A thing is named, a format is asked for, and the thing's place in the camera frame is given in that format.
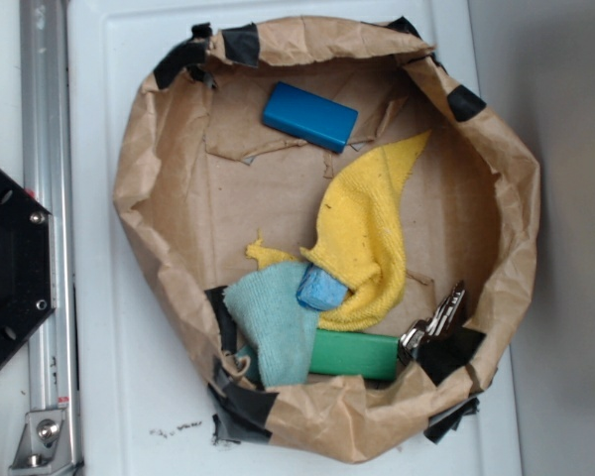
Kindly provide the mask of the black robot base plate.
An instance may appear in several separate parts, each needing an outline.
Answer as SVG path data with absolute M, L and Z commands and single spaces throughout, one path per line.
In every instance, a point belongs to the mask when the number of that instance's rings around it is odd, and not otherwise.
M 51 215 L 0 169 L 0 370 L 54 310 Z

